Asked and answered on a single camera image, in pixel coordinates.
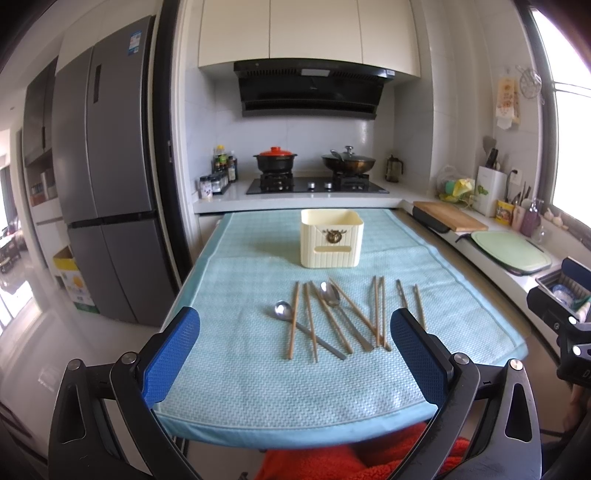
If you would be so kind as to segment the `red fleece cloth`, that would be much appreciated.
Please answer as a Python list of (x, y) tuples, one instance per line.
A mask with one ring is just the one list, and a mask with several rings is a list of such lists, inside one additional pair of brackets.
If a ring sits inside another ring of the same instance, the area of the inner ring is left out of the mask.
[(426, 429), (421, 422), (367, 441), (300, 450), (270, 450), (257, 480), (386, 479)]

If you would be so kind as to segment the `purple soap dispenser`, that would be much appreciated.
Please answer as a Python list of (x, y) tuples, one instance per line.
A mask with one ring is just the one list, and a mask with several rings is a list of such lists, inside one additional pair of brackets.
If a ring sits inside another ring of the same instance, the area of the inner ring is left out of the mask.
[(540, 216), (539, 216), (539, 201), (537, 199), (533, 199), (525, 211), (524, 218), (521, 225), (521, 233), (531, 238), (534, 230), (540, 225)]

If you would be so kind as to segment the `light blue woven table mat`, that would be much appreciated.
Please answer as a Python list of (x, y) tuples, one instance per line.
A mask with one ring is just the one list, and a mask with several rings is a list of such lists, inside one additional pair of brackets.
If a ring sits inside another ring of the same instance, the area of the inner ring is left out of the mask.
[[(155, 413), (176, 436), (243, 448), (322, 447), (358, 442), (431, 418), (428, 403), (401, 358), (366, 352), (329, 307), (353, 349), (344, 347), (317, 295), (335, 280), (374, 323), (373, 277), (384, 276), (387, 307), (400, 308), (396, 280), (418, 315), (420, 287), (427, 330), (451, 352), (502, 366), (524, 359), (530, 330), (493, 302), (434, 246), (386, 209), (365, 209), (361, 259), (345, 269), (307, 269), (300, 261), (297, 210), (225, 215), (179, 293), (200, 335)], [(288, 360), (294, 287), (301, 282), (294, 359)], [(312, 351), (304, 300), (310, 285), (318, 343)]]

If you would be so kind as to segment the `yellow snack canister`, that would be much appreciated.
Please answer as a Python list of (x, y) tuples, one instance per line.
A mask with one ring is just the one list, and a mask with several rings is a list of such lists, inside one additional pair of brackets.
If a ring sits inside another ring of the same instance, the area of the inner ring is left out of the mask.
[(513, 213), (515, 206), (502, 200), (498, 200), (496, 204), (495, 220), (506, 226), (510, 226), (513, 221)]

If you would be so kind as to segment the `wooden cutting board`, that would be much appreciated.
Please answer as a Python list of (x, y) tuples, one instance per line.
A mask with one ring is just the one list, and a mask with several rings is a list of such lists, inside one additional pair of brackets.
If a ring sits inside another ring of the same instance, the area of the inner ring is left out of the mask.
[(439, 233), (472, 233), (489, 227), (449, 203), (415, 201), (413, 216)]

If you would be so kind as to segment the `cream utensil holder box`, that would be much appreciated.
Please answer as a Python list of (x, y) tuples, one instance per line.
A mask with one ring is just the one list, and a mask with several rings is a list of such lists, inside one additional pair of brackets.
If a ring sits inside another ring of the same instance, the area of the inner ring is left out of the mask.
[(308, 269), (359, 265), (365, 223), (349, 209), (301, 210), (301, 265)]

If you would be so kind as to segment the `white-label spice jar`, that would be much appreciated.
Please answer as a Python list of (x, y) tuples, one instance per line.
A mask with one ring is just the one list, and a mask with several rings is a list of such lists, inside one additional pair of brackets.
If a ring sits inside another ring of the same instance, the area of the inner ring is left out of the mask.
[(199, 178), (199, 197), (201, 200), (211, 201), (213, 196), (211, 177), (209, 175)]

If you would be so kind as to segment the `white knife block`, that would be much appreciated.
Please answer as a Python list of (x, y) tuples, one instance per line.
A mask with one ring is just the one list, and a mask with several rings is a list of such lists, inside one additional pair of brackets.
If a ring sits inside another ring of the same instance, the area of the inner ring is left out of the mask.
[(499, 170), (480, 166), (476, 179), (473, 208), (485, 217), (496, 214), (497, 201), (505, 198), (507, 175)]

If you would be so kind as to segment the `yellow green bag of items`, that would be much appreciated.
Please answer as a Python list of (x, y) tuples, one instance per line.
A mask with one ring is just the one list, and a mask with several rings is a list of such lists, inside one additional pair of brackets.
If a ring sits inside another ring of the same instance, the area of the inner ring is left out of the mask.
[(436, 188), (444, 202), (471, 205), (475, 199), (476, 180), (465, 176), (454, 166), (446, 165), (437, 175)]

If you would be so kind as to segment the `dark glass french press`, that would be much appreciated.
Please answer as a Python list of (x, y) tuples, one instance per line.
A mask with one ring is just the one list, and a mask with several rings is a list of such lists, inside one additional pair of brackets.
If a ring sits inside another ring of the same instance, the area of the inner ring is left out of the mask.
[(404, 175), (404, 162), (391, 155), (387, 159), (386, 180), (390, 183), (399, 183)]

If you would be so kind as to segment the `black gas cooktop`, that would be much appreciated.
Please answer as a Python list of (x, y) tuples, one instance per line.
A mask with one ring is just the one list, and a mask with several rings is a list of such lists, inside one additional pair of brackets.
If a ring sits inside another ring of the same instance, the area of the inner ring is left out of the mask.
[(370, 182), (367, 174), (329, 177), (294, 177), (293, 174), (263, 174), (246, 190), (248, 195), (280, 193), (354, 193), (388, 194), (389, 191)]

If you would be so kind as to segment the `sauce bottles group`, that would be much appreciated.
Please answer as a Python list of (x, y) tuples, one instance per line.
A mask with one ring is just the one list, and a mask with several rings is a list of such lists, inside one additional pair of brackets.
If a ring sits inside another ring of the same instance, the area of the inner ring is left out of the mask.
[(224, 145), (217, 145), (213, 154), (213, 169), (215, 172), (225, 173), (229, 183), (238, 180), (238, 159), (233, 151), (225, 149)]

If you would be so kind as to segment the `hanging patterned towel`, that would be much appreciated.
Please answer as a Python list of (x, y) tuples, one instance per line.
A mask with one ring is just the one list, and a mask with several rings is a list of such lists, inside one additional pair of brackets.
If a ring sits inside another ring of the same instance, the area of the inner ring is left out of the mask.
[(501, 77), (497, 84), (495, 116), (497, 126), (509, 130), (521, 122), (517, 81), (513, 77)]

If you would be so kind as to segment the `grey multi-door refrigerator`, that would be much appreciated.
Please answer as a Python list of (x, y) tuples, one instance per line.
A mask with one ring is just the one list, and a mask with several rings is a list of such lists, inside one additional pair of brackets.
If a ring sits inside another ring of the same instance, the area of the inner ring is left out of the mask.
[(174, 299), (149, 165), (154, 18), (98, 41), (55, 76), (54, 173), (70, 249), (105, 317), (158, 327)]

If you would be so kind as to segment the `black range hood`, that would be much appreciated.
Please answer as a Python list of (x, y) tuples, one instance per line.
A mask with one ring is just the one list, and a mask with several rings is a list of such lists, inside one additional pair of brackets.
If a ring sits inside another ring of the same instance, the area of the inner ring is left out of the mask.
[(325, 115), (374, 120), (394, 71), (360, 63), (266, 58), (236, 61), (242, 115)]

